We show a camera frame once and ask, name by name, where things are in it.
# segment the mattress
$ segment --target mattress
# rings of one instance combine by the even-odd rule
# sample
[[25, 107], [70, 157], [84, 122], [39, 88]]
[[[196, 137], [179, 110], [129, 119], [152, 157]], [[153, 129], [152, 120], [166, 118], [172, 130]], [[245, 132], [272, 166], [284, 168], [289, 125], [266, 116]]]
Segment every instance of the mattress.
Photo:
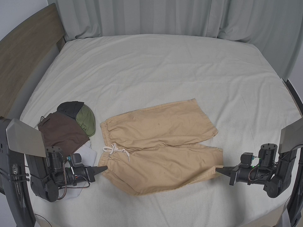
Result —
[[[95, 113], [92, 149], [102, 154], [99, 124], [124, 112], [196, 98], [218, 129], [204, 141], [223, 149], [224, 165], [244, 152], [279, 143], [281, 129], [300, 119], [291, 95], [253, 45], [182, 35], [126, 35], [69, 41], [49, 67], [21, 120], [36, 127], [65, 101], [83, 101]], [[297, 162], [293, 176], [297, 171]], [[271, 199], [261, 185], [229, 185], [220, 176], [181, 189], [130, 196], [101, 174], [73, 199], [36, 197], [35, 213], [60, 226], [239, 226], [285, 203], [290, 187]]]

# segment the wooden headboard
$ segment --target wooden headboard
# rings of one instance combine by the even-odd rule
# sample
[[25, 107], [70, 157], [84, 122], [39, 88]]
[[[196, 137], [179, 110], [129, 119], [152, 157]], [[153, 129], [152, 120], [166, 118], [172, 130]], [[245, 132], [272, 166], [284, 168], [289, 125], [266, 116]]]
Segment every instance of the wooden headboard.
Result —
[[6, 117], [25, 81], [65, 35], [55, 3], [14, 28], [0, 41], [0, 116]]

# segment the curtain fold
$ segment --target curtain fold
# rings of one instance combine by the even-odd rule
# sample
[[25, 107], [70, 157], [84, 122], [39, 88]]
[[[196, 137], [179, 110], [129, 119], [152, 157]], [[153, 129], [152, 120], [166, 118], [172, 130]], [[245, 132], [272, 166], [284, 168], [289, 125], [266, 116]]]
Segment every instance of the curtain fold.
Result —
[[48, 0], [66, 40], [176, 34], [254, 44], [287, 79], [303, 39], [303, 0]]

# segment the white wall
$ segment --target white wall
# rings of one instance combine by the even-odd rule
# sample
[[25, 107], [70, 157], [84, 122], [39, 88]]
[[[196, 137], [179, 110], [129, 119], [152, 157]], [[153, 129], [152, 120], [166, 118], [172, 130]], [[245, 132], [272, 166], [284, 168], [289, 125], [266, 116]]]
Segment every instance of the white wall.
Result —
[[[0, 0], [0, 40], [21, 22], [47, 5], [47, 0]], [[0, 220], [0, 226], [16, 227], [6, 198], [1, 193]]]
[[289, 81], [303, 102], [303, 45], [301, 45], [296, 63], [289, 76]]

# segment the khaki shorts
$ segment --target khaki shorts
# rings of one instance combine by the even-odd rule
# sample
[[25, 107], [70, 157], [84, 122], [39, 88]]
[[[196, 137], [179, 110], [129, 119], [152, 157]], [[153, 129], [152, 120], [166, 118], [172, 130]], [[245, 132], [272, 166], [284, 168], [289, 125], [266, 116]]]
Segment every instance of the khaki shorts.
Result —
[[[101, 129], [108, 151], [98, 166], [107, 165], [103, 175], [131, 195], [205, 181], [218, 176], [215, 168], [223, 165], [222, 149], [198, 143], [218, 130], [195, 99], [117, 115], [101, 123]], [[120, 151], [110, 154], [114, 144]]]

